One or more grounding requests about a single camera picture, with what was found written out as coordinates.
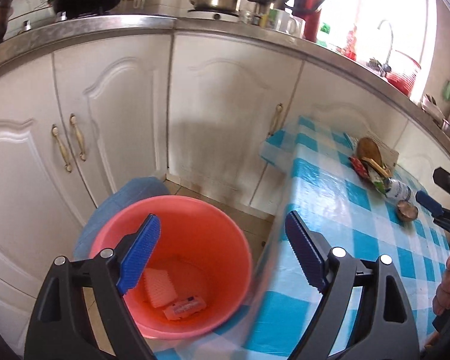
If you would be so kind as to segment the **person's right hand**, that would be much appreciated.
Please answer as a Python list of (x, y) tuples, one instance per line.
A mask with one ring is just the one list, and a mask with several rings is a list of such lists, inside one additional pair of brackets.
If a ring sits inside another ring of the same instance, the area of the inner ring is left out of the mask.
[(442, 315), (447, 310), (450, 310), (450, 256), (446, 261), (441, 283), (433, 297), (433, 312), (436, 316)]

